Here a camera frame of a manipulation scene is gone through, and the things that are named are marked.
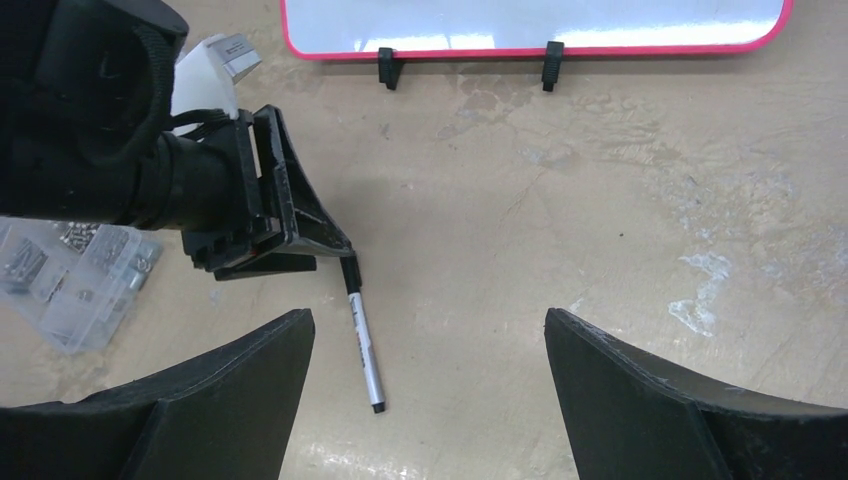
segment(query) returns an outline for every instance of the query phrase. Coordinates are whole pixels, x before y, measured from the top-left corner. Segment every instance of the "paint stain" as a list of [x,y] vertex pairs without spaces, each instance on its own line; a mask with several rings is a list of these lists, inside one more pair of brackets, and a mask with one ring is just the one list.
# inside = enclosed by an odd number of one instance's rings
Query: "paint stain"
[[713,252],[706,255],[696,254],[691,257],[680,257],[689,265],[699,268],[710,278],[698,286],[695,299],[677,300],[668,304],[668,313],[675,316],[693,332],[705,337],[712,337],[712,329],[716,317],[709,307],[715,302],[721,284],[730,275],[732,264],[728,259]]

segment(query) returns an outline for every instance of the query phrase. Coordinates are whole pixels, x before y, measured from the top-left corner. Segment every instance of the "clear plastic box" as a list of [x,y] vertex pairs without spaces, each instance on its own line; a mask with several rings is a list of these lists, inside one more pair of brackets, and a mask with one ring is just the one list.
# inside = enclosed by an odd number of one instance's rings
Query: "clear plastic box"
[[129,227],[0,217],[0,300],[58,350],[97,350],[161,253]]

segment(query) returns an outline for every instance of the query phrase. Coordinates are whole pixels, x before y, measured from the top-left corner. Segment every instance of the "concrete surface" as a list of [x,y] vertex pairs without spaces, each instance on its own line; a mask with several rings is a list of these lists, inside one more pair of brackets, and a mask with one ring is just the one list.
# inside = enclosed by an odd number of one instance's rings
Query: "concrete surface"
[[848,4],[798,2],[758,53],[407,66],[299,61],[273,0],[174,0],[190,44],[243,32],[242,105],[280,106],[358,248],[389,410],[368,406],[342,277],[217,284],[179,238],[100,353],[0,323],[4,405],[83,396],[293,308],[317,339],[282,476],[576,478],[542,339],[550,306],[720,380],[848,407]]

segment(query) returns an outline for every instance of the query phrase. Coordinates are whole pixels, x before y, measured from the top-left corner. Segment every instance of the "marker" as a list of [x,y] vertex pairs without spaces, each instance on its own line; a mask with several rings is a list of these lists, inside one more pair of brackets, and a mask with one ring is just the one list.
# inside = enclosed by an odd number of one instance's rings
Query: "marker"
[[368,334],[368,321],[365,319],[365,308],[362,306],[362,276],[359,274],[359,262],[356,255],[341,257],[342,274],[345,277],[347,299],[353,311],[353,326],[356,328],[356,340],[359,343],[359,354],[362,358],[362,370],[365,372],[365,384],[368,387],[368,397],[374,413],[386,411],[386,397],[380,385],[380,374],[377,372],[377,358],[371,346],[371,335]]

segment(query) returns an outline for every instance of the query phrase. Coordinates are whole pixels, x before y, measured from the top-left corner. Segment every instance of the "pink border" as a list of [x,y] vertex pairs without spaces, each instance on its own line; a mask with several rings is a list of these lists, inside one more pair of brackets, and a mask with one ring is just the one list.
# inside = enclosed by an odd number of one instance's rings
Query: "pink border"
[[[795,0],[784,0],[783,10],[777,18],[774,27],[761,38],[750,43],[738,45],[672,45],[661,47],[580,47],[565,48],[567,56],[626,56],[626,55],[716,55],[747,53],[766,46],[774,40],[789,22],[792,7]],[[283,38],[286,40],[289,50],[298,58],[304,60],[366,60],[377,58],[377,52],[349,52],[349,53],[303,53],[292,44],[286,26],[286,0],[280,0],[280,14],[282,15]],[[492,50],[422,50],[422,51],[398,51],[397,58],[487,58],[487,57],[544,57],[545,48],[499,48]]]

